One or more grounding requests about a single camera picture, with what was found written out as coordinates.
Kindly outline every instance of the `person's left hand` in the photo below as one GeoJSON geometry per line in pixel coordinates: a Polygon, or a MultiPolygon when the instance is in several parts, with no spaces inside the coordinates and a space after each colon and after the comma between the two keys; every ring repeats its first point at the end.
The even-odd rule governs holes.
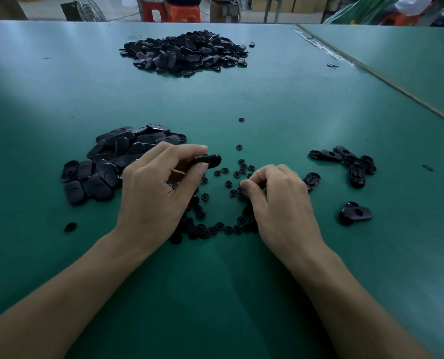
{"type": "Polygon", "coordinates": [[[122,203],[113,237],[124,252],[145,259],[174,232],[201,183],[208,164],[198,163],[187,173],[187,162],[207,152],[207,146],[162,142],[127,166],[122,174],[122,203]],[[168,180],[180,181],[172,189],[168,180]]]}

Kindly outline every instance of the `person's left arm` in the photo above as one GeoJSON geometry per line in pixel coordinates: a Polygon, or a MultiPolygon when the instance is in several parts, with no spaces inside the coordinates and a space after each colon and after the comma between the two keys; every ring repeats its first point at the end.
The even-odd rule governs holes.
{"type": "Polygon", "coordinates": [[[203,145],[161,143],[123,173],[117,225],[87,253],[0,316],[0,358],[63,358],[94,315],[176,229],[207,164],[203,145]],[[172,190],[166,182],[180,180],[172,190]]]}

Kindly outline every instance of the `person's right arm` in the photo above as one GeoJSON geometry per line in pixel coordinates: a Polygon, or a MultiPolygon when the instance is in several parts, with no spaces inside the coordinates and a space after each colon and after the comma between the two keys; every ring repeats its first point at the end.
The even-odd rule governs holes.
{"type": "Polygon", "coordinates": [[[339,357],[433,358],[324,243],[297,173],[267,165],[241,187],[254,206],[260,236],[309,296],[339,357]]]}

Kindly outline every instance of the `stool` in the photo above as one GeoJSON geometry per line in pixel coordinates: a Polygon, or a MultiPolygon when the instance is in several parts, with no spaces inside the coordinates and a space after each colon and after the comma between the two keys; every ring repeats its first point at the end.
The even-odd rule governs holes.
{"type": "Polygon", "coordinates": [[[169,16],[165,10],[164,3],[153,0],[141,0],[142,21],[155,22],[152,16],[152,10],[157,10],[161,14],[161,22],[169,22],[169,16]]]}
{"type": "Polygon", "coordinates": [[[198,22],[201,23],[199,6],[176,6],[164,1],[169,22],[198,22]]]}
{"type": "Polygon", "coordinates": [[[421,15],[406,16],[399,13],[392,13],[387,15],[386,18],[379,25],[393,25],[393,26],[414,26],[421,15]]]}

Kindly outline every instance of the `tabletop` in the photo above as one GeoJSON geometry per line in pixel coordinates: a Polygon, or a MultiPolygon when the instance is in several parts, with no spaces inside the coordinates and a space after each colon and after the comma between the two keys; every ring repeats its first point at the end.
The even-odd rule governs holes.
{"type": "MultiPolygon", "coordinates": [[[[63,164],[84,159],[101,133],[153,122],[207,144],[232,171],[244,158],[320,174],[310,197],[327,245],[444,359],[444,120],[346,61],[327,67],[333,62],[290,25],[0,21],[0,314],[116,222],[121,191],[70,206],[63,164]],[[119,55],[127,41],[194,28],[254,41],[248,67],[175,78],[119,55]],[[374,158],[378,171],[363,189],[351,188],[344,166],[307,156],[338,144],[374,158]],[[341,226],[348,201],[369,207],[373,220],[341,226]],[[78,229],[64,233],[69,222],[78,229]]],[[[223,176],[208,175],[204,223],[235,224],[243,203],[230,199],[223,176]]],[[[246,234],[164,244],[67,357],[334,356],[303,291],[259,235],[246,234]]]]}
{"type": "Polygon", "coordinates": [[[444,113],[444,28],[304,27],[444,113]]]}

